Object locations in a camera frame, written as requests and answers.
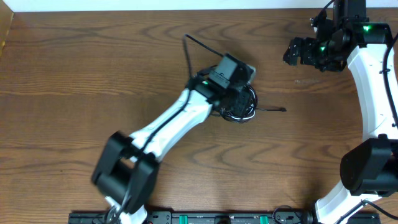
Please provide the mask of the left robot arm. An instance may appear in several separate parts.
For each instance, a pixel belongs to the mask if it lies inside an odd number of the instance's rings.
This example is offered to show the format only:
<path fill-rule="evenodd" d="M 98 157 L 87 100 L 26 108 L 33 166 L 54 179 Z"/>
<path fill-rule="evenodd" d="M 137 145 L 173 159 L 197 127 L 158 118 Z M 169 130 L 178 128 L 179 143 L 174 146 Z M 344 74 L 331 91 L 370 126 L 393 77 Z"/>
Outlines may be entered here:
<path fill-rule="evenodd" d="M 91 181 L 111 207 L 104 223 L 143 223 L 160 164 L 171 148 L 212 111 L 243 120 L 256 69 L 230 54 L 190 75 L 178 100 L 146 127 L 109 137 Z"/>

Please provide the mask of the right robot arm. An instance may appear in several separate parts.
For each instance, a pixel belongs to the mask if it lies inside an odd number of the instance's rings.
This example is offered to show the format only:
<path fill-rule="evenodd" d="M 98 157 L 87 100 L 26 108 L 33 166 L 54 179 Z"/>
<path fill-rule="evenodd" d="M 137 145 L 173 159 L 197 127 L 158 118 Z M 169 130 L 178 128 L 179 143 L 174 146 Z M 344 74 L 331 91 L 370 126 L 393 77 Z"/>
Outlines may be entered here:
<path fill-rule="evenodd" d="M 311 65 L 324 72 L 348 69 L 356 85 L 363 140 L 340 163 L 340 181 L 301 223 L 370 223 L 366 206 L 397 192 L 397 78 L 394 44 L 388 24 L 371 22 L 364 0 L 333 0 L 312 18 L 314 38 L 290 41 L 283 59 L 289 65 Z"/>

